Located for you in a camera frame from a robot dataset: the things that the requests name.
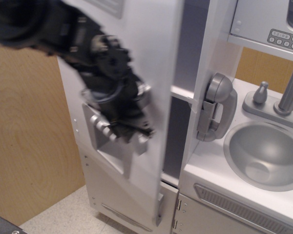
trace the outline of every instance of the wood panel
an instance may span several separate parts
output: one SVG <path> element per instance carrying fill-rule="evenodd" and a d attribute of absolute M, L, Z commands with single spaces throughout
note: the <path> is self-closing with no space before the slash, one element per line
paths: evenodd
<path fill-rule="evenodd" d="M 0 216 L 20 225 L 83 185 L 56 58 L 0 47 Z"/>
<path fill-rule="evenodd" d="M 260 85 L 269 83 L 268 89 L 284 93 L 293 71 L 293 61 L 244 48 L 236 78 Z"/>

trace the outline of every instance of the tiled floor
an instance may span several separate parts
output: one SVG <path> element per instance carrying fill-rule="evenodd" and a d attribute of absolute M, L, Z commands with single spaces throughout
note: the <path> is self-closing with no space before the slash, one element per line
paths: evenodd
<path fill-rule="evenodd" d="M 28 234 L 136 234 L 91 208 L 85 186 L 21 228 Z"/>

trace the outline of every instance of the robotic arm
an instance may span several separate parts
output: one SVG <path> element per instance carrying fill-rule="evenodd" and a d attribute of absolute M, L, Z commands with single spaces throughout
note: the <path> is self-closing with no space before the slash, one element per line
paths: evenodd
<path fill-rule="evenodd" d="M 128 65 L 128 50 L 80 10 L 61 0 L 0 0 L 0 43 L 60 56 L 76 69 L 111 139 L 154 134 L 142 111 L 149 88 Z"/>

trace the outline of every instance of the toy kitchen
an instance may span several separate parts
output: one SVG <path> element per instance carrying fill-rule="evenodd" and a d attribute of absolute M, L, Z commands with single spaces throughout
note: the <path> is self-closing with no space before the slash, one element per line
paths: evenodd
<path fill-rule="evenodd" d="M 129 50 L 155 132 L 108 137 L 59 59 L 90 206 L 139 234 L 293 234 L 293 74 L 234 79 L 243 47 L 293 61 L 293 0 L 66 2 Z"/>

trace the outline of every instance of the gray sink basin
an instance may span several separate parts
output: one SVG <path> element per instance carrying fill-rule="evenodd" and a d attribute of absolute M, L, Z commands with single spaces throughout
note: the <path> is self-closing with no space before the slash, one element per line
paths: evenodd
<path fill-rule="evenodd" d="M 293 134 L 265 122 L 234 127 L 226 136 L 225 157 L 249 184 L 269 191 L 293 189 Z"/>

